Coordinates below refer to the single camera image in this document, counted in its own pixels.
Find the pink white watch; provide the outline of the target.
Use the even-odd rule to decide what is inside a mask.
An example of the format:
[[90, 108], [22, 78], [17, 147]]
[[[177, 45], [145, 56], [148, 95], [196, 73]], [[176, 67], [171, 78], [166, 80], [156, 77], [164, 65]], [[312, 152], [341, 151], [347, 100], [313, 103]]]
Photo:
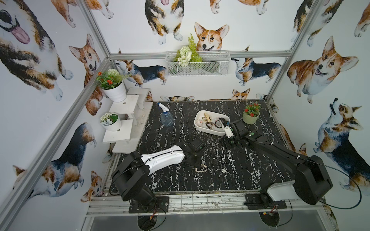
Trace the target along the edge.
[[196, 125], [197, 125], [198, 127], [202, 128], [202, 127], [205, 125], [205, 123], [203, 122], [203, 120], [198, 119], [198, 120], [196, 121]]

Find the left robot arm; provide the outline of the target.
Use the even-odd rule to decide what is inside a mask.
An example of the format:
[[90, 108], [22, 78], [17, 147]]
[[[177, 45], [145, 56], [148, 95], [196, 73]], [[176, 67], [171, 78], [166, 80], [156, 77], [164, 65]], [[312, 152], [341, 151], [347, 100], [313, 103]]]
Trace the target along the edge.
[[154, 193], [145, 185], [149, 176], [171, 165], [183, 164], [201, 168], [205, 143], [200, 139], [176, 145], [152, 154], [128, 154], [112, 173], [111, 188], [116, 188], [123, 201], [135, 200], [143, 207], [153, 207], [157, 202]]

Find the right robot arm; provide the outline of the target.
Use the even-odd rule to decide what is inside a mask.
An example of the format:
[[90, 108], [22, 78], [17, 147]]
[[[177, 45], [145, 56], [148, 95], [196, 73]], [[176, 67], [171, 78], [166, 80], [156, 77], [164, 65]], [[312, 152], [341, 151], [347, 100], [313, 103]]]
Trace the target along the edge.
[[273, 183], [264, 188], [261, 191], [263, 198], [274, 202], [300, 199], [309, 205], [316, 205], [332, 188], [332, 181], [321, 158], [295, 153], [266, 135], [249, 130], [242, 120], [223, 122], [222, 128], [226, 135], [226, 149], [251, 147], [255, 152], [273, 158], [294, 175], [293, 181]]

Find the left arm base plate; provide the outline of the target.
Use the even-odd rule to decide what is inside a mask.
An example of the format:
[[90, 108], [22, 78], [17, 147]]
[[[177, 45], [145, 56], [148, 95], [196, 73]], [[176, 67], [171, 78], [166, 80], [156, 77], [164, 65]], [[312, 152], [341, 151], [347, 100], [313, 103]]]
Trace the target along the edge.
[[153, 213], [159, 210], [168, 212], [169, 210], [169, 197], [159, 196], [156, 198], [150, 198], [149, 200], [135, 200], [130, 202], [129, 213]]

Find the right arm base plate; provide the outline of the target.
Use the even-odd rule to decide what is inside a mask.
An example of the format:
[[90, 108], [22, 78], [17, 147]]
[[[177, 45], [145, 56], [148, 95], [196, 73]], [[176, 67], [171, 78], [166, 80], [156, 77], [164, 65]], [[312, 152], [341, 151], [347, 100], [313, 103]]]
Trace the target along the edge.
[[283, 200], [274, 201], [266, 193], [247, 193], [245, 194], [244, 205], [249, 210], [261, 210], [261, 209], [286, 209], [287, 205]]

